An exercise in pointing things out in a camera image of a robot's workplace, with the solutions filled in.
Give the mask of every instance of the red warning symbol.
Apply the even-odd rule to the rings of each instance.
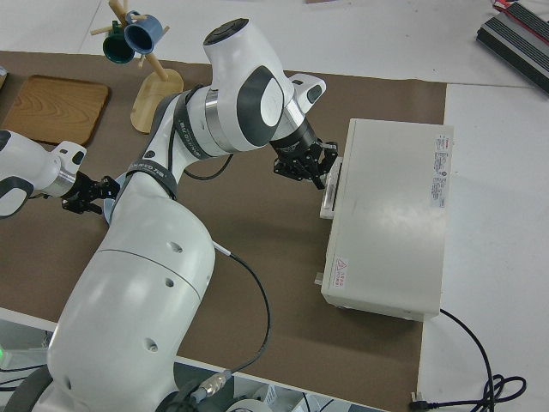
[[[347,264],[339,258],[335,262],[335,270],[342,270],[342,269],[345,269],[346,267],[347,267]]]

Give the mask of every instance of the brown table covering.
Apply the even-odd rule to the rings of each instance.
[[[0,64],[10,73],[0,91],[0,122],[31,75],[101,82],[111,89],[81,167],[93,179],[125,172],[147,143],[148,137],[130,124],[134,98],[151,72],[147,65],[139,70],[137,62],[117,65],[98,56],[7,51],[0,51]],[[185,89],[210,83],[209,65],[164,65],[182,74]],[[308,119],[321,139],[339,142],[341,154],[350,118],[443,122],[445,84],[317,76],[328,90]],[[422,324],[338,309],[324,301],[313,283],[323,271],[331,225],[318,217],[323,193],[313,184],[275,175],[274,159],[270,147],[236,154],[219,178],[183,177],[178,189],[179,202],[204,222],[212,238],[256,270],[271,300],[272,341],[244,372],[406,411],[417,385]],[[204,161],[190,170],[212,173],[222,162]],[[102,217],[64,211],[52,198],[28,201],[17,215],[0,221],[0,306],[56,322],[106,230]],[[250,275],[218,255],[213,280],[178,354],[235,367],[258,349],[264,319]]]

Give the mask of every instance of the wooden tray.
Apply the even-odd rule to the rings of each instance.
[[[2,128],[37,142],[67,140],[84,145],[94,133],[108,95],[109,88],[100,83],[30,76]]]

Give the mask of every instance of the white tabletop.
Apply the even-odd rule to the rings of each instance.
[[[528,379],[527,393],[498,411],[538,411],[549,403],[549,103],[475,41],[497,13],[491,3],[131,0],[130,7],[171,27],[155,49],[162,59],[206,63],[205,35],[249,17],[288,70],[450,83],[445,123],[455,126],[455,148],[443,307],[477,333],[495,373]],[[549,19],[549,1],[521,3]],[[101,54],[102,36],[88,32],[112,19],[106,1],[0,0],[0,50]],[[479,397],[485,379],[464,332],[442,316],[425,323],[425,398]]]

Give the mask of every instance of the white box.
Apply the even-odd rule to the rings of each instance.
[[[322,293],[346,308],[439,313],[453,128],[352,119]]]

